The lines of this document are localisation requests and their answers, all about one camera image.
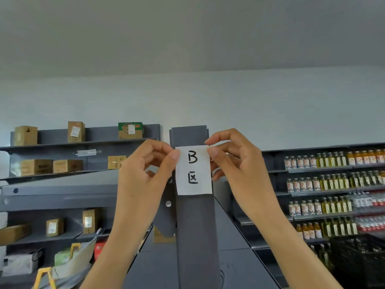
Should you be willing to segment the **person's left hand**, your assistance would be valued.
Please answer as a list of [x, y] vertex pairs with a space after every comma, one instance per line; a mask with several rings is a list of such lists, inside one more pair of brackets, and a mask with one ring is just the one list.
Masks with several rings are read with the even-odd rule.
[[166, 142], [147, 139], [122, 163], [119, 169], [115, 217], [118, 219], [155, 218], [162, 193], [153, 188], [153, 176], [173, 149]]

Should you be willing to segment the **person's right hand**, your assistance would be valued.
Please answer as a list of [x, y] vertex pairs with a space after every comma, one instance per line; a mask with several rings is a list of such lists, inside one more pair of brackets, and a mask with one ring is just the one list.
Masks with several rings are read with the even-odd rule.
[[241, 174], [232, 179], [225, 177], [238, 205], [248, 217], [256, 211], [266, 214], [270, 210], [281, 210], [261, 150], [241, 132], [234, 128], [216, 132], [205, 141], [205, 145], [241, 148]]

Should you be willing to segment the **white handwritten paper label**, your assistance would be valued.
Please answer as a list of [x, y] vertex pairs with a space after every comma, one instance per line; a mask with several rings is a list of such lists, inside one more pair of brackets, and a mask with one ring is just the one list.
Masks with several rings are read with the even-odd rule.
[[176, 149], [180, 150], [175, 172], [177, 195], [213, 194], [208, 146], [181, 146]]

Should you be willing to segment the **person's left forearm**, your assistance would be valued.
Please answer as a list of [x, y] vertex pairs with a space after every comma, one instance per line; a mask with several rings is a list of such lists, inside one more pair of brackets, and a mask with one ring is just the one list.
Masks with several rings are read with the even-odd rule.
[[118, 219], [80, 289], [122, 289], [124, 279], [151, 219]]

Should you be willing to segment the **small taped cardboard box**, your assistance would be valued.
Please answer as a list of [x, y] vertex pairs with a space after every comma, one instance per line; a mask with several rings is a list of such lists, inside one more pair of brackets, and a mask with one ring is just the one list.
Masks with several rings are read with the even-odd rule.
[[127, 158], [126, 155], [108, 156], [108, 170], [116, 170], [122, 166], [122, 162]]

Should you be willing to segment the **green printed cardboard box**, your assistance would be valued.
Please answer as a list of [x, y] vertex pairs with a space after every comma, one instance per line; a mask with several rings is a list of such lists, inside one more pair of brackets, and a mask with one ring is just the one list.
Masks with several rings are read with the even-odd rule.
[[143, 123], [142, 122], [119, 122], [118, 123], [118, 138], [125, 139], [141, 139], [143, 138]]

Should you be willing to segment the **cardboard scrap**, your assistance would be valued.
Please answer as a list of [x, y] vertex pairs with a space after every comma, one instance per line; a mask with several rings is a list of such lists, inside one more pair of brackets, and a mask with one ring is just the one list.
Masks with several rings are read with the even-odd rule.
[[162, 233], [158, 230], [157, 227], [153, 227], [154, 237], [153, 237], [153, 243], [174, 243], [176, 242], [175, 234], [172, 237], [165, 237], [162, 235]]

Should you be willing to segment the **upright labelled cardboard box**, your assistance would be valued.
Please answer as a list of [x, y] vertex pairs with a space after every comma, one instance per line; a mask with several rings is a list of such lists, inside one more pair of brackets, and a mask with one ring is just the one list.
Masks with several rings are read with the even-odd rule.
[[82, 213], [83, 220], [83, 234], [92, 234], [96, 233], [100, 228], [99, 217], [100, 209], [88, 209], [84, 210]]

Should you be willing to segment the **tall labelled cardboard box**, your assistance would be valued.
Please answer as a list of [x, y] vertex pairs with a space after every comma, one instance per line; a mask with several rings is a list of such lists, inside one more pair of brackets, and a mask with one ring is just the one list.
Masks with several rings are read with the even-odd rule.
[[68, 143], [85, 142], [85, 124], [81, 121], [68, 121]]

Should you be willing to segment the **gray metal rack top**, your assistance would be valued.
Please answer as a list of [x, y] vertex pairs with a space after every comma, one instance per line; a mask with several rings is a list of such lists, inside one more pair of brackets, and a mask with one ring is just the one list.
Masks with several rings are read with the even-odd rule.
[[[109, 208], [117, 183], [111, 170], [6, 185], [0, 211]], [[154, 224], [176, 242], [154, 243], [151, 232], [123, 289], [281, 289], [212, 194], [182, 198], [167, 184]]]

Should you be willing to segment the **gray shelving unit with boxes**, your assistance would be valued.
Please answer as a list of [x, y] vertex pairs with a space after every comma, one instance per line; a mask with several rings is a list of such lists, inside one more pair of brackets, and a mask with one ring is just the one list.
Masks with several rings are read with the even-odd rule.
[[[10, 155], [9, 177], [0, 179], [0, 212], [7, 212], [7, 225], [31, 223], [31, 234], [11, 245], [7, 255], [42, 250], [40, 267], [54, 265], [57, 252], [69, 248], [72, 243], [91, 241], [97, 233], [83, 234], [82, 213], [88, 209], [100, 209], [100, 235], [108, 237], [113, 223], [116, 205], [118, 170], [108, 170], [108, 156], [129, 156], [146, 139], [160, 140], [160, 125], [143, 126], [141, 139], [118, 138], [118, 127], [91, 127], [85, 129], [85, 142], [68, 143], [67, 129], [38, 131], [38, 144], [0, 147], [0, 153]], [[98, 150], [95, 156], [77, 157], [78, 150]], [[71, 173], [20, 175], [23, 160], [83, 160], [83, 170]], [[46, 221], [64, 219], [64, 233], [46, 237]], [[27, 275], [0, 277], [1, 289], [29, 289], [38, 271]]]

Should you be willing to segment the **large gray woven bag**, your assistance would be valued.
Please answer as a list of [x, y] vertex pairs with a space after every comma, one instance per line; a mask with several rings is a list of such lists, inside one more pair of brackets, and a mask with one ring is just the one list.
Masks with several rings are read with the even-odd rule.
[[80, 273], [89, 270], [90, 260], [94, 254], [97, 237], [94, 237], [90, 242], [72, 243], [68, 262], [54, 266], [51, 269], [53, 280], [72, 278]]

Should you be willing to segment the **black plastic crate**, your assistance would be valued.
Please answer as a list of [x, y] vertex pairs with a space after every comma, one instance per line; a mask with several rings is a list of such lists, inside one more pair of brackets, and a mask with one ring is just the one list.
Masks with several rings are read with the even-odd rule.
[[385, 239], [371, 234], [330, 238], [334, 266], [364, 289], [385, 289]]

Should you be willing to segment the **long low cardboard box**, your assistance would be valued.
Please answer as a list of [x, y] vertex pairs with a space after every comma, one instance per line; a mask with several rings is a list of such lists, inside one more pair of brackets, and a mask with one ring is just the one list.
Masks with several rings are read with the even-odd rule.
[[31, 223], [14, 225], [0, 229], [0, 247], [15, 243], [31, 234]]

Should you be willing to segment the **gray metal shelf post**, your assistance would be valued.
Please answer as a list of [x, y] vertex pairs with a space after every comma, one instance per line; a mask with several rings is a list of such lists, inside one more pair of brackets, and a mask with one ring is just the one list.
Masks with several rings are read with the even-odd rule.
[[[206, 125], [173, 127], [171, 146], [205, 145]], [[179, 289], [221, 289], [218, 235], [213, 194], [176, 194], [176, 249]]]

